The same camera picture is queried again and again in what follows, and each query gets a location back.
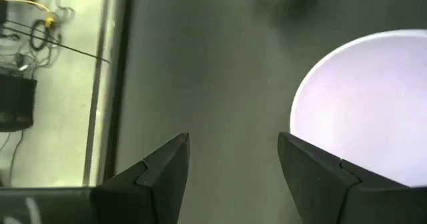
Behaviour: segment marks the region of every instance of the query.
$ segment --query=gray surface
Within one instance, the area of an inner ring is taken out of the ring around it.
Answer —
[[[136,0],[117,171],[191,134],[180,223],[300,223],[276,141],[318,59],[427,0]]]

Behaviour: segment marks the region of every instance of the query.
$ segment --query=electronic equipment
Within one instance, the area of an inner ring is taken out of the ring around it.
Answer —
[[[282,171],[304,224],[427,223],[427,187],[410,188],[280,133]]]
[[[0,132],[33,125],[36,80],[0,74]]]
[[[5,223],[175,224],[187,182],[189,135],[182,133],[98,187],[1,188]]]

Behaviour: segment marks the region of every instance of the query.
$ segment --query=yellow cable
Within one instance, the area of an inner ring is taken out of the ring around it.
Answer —
[[[28,4],[33,4],[36,5],[44,10],[46,10],[48,13],[51,13],[51,10],[49,8],[47,8],[45,5],[40,4],[38,2],[35,1],[28,1],[28,0],[4,0],[4,1],[15,1],[15,2],[20,2],[20,3],[28,3]]]

